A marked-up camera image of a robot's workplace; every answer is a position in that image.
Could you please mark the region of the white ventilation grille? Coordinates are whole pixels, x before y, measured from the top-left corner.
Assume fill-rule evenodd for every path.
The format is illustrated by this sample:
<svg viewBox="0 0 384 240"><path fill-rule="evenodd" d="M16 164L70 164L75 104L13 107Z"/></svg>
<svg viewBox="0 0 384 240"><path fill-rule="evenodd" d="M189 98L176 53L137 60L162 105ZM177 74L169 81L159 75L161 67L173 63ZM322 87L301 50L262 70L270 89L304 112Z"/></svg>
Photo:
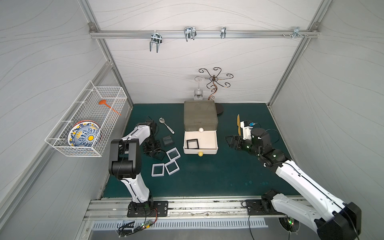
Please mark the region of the white ventilation grille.
<svg viewBox="0 0 384 240"><path fill-rule="evenodd" d="M143 220L95 221L93 231L118 231L123 225L132 230L144 223ZM268 228L264 218L231 219L159 219L150 230L189 230L189 229L255 229Z"/></svg>

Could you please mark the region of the metal spoon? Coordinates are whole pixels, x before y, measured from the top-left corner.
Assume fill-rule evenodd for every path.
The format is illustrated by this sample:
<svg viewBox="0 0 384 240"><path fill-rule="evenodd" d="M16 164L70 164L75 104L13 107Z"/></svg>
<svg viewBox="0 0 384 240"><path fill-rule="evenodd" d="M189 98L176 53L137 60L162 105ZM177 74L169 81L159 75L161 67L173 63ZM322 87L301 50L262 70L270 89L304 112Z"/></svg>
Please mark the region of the metal spoon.
<svg viewBox="0 0 384 240"><path fill-rule="evenodd" d="M171 134L175 134L174 130L172 128L170 128L167 124L166 124L166 121L164 118L159 118L159 122L161 124L163 124L164 126L166 126L166 128L170 131Z"/></svg>

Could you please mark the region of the metal double hook left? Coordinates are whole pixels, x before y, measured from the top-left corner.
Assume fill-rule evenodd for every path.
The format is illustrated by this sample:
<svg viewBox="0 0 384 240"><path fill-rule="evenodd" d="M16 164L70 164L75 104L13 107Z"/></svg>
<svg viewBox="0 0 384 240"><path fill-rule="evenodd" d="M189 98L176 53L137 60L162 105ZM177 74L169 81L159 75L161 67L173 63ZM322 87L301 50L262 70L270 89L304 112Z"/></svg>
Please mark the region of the metal double hook left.
<svg viewBox="0 0 384 240"><path fill-rule="evenodd" d="M154 32L151 35L151 40L150 40L150 52L153 50L154 46L156 46L156 53L159 52L160 44L163 42L163 37Z"/></svg>

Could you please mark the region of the patterned ceramic plate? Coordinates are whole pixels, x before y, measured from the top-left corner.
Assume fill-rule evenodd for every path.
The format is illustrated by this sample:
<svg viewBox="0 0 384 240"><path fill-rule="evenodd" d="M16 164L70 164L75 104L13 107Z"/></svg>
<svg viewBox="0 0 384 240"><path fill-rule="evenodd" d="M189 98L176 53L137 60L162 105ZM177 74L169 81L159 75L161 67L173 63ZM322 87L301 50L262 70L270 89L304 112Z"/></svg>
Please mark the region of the patterned ceramic plate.
<svg viewBox="0 0 384 240"><path fill-rule="evenodd" d="M82 121L72 127L68 134L70 147L91 147L97 142L100 127L93 121Z"/></svg>

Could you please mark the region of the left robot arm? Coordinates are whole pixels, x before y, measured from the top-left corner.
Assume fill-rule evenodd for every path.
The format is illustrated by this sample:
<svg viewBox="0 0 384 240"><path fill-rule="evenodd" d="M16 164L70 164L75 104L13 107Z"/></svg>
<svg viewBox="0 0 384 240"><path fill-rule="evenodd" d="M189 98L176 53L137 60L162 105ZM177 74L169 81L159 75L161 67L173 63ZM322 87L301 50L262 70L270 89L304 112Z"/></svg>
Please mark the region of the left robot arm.
<svg viewBox="0 0 384 240"><path fill-rule="evenodd" d="M152 196L141 175L142 154L163 160L165 151L155 139L157 124L153 120L139 123L125 137L111 141L109 173L121 181L132 196L132 205L151 207Z"/></svg>

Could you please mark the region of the ornate metal cup stand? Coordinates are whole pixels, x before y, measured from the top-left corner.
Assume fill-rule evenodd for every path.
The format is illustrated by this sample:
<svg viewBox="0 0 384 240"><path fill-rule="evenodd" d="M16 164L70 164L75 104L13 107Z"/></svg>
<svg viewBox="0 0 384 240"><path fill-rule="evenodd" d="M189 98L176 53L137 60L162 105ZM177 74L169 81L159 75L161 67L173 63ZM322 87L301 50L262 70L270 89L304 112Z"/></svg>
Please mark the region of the ornate metal cup stand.
<svg viewBox="0 0 384 240"><path fill-rule="evenodd" d="M219 87L222 88L230 88L231 84L227 82L227 80L231 80L234 78L233 74L226 74L226 76L222 79L220 79L222 68L220 67L214 67L213 68L214 73L211 74L209 70L206 68L200 68L199 73L201 74L208 74L209 75L209 83L206 85L206 87L211 91L211 94L208 96L208 100L216 101L215 100L215 94L217 93Z"/></svg>

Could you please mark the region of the white brooch box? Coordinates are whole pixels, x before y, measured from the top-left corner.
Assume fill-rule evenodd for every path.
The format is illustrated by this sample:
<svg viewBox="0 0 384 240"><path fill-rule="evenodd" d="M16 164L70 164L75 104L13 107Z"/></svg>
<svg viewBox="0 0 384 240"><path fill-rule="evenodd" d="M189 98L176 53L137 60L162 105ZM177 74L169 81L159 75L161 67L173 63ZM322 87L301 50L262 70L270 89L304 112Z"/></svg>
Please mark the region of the white brooch box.
<svg viewBox="0 0 384 240"><path fill-rule="evenodd" d="M177 148L173 148L171 150L168 150L166 152L166 154L167 154L170 161L176 161L177 159L179 159L181 157L181 154L179 153Z"/></svg>
<svg viewBox="0 0 384 240"><path fill-rule="evenodd" d="M168 163L165 164L165 169L168 173L169 176L175 174L180 170L180 167L177 163L177 161L169 161Z"/></svg>
<svg viewBox="0 0 384 240"><path fill-rule="evenodd" d="M163 177L165 175L165 164L153 164L151 176L155 177Z"/></svg>

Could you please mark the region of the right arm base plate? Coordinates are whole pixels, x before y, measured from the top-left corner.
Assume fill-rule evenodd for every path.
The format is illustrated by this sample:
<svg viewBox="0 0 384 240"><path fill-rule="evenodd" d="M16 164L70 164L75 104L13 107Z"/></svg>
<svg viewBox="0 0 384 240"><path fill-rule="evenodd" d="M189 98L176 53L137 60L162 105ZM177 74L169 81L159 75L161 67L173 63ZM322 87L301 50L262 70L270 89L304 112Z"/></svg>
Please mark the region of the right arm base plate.
<svg viewBox="0 0 384 240"><path fill-rule="evenodd" d="M245 200L242 206L247 209L249 216L286 216L278 212L268 200Z"/></svg>

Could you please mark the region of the three-tier drawer organizer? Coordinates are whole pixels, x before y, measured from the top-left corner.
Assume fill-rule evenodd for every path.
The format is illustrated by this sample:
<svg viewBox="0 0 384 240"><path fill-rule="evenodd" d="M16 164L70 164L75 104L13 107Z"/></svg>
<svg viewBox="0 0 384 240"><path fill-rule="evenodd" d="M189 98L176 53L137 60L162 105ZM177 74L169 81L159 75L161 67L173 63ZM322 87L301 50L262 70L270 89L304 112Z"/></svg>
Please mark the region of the three-tier drawer organizer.
<svg viewBox="0 0 384 240"><path fill-rule="evenodd" d="M185 101L184 102L184 145L187 155L215 155L218 152L218 116L215 102ZM200 149L187 149L187 140L198 139Z"/></svg>

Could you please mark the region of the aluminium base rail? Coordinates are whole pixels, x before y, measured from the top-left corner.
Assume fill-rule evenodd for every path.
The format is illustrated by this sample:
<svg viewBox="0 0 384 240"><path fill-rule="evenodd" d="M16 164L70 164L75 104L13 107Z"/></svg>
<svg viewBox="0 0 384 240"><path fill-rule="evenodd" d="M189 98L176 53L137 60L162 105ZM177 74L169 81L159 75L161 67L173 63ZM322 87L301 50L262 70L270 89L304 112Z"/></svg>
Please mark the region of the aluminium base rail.
<svg viewBox="0 0 384 240"><path fill-rule="evenodd" d="M167 201L166 219L235 218L247 217L246 200L260 200L261 196L159 197L154 201ZM125 220L128 198L92 200L84 220Z"/></svg>

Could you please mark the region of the metal double hook middle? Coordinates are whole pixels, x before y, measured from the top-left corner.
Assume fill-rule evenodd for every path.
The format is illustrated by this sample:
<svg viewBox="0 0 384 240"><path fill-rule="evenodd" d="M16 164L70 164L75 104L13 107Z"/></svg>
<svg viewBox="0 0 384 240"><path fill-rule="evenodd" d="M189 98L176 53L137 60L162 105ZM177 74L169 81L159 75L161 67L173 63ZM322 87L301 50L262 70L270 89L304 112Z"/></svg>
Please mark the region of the metal double hook middle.
<svg viewBox="0 0 384 240"><path fill-rule="evenodd" d="M195 37L197 36L196 28L195 27L184 28L184 35L187 42L189 40L195 40Z"/></svg>

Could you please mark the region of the metal double hook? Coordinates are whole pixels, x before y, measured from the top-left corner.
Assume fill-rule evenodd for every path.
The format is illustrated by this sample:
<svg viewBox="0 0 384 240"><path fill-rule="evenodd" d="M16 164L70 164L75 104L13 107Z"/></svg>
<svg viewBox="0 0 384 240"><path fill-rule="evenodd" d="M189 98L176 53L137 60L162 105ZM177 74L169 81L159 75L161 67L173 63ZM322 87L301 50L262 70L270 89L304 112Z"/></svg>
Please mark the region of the metal double hook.
<svg viewBox="0 0 384 240"><path fill-rule="evenodd" d="M163 42L163 37L154 32L151 35L151 40L150 40L150 52L153 50L154 46L156 46L156 53L159 52L160 44Z"/></svg>
<svg viewBox="0 0 384 240"><path fill-rule="evenodd" d="M195 37L197 36L196 28L195 27L184 28L184 35L187 42L189 40L195 40Z"/></svg>

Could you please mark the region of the clear wine glass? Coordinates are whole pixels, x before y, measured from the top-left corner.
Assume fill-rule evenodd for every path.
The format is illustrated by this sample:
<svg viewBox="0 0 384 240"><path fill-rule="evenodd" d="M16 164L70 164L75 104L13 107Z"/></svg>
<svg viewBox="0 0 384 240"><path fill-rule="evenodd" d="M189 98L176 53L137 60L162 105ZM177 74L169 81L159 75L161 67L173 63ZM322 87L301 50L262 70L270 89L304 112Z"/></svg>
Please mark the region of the clear wine glass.
<svg viewBox="0 0 384 240"><path fill-rule="evenodd" d="M194 90L194 100L195 101L202 101L204 99L204 92L201 88L201 83L203 81L204 78L200 77L200 76L196 76L195 77L195 81L197 82L198 84L198 87Z"/></svg>

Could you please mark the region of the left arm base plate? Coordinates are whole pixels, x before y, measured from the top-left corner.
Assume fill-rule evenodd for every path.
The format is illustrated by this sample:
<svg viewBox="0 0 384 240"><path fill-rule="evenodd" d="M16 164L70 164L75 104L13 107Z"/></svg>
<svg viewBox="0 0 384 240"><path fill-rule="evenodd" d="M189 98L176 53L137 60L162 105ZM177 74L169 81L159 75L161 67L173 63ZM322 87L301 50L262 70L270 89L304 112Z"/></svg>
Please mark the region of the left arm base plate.
<svg viewBox="0 0 384 240"><path fill-rule="evenodd" d="M144 218L144 217L167 217L168 201L154 201L145 203L131 202L128 206L128 218Z"/></svg>

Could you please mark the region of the wooden knife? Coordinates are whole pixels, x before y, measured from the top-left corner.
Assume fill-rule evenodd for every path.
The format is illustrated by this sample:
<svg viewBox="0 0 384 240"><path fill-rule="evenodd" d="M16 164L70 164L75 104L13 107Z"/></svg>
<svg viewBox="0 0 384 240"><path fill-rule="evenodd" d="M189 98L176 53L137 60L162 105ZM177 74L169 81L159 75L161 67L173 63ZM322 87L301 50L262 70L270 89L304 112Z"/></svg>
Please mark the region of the wooden knife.
<svg viewBox="0 0 384 240"><path fill-rule="evenodd" d="M237 126L238 126L238 135L242 135L242 129L241 129L241 121L240 121L240 114L237 115Z"/></svg>

